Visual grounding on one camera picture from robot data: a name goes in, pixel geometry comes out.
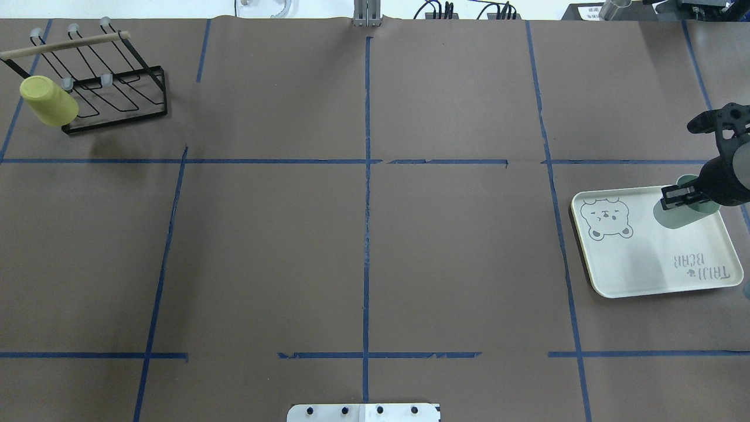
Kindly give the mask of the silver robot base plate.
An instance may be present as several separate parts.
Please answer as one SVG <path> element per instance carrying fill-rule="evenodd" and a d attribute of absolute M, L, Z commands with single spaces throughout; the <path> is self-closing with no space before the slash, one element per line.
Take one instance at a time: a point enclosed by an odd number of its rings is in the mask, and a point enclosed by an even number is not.
<path fill-rule="evenodd" d="M 441 421 L 439 405 L 431 403 L 300 404 L 287 421 Z"/>

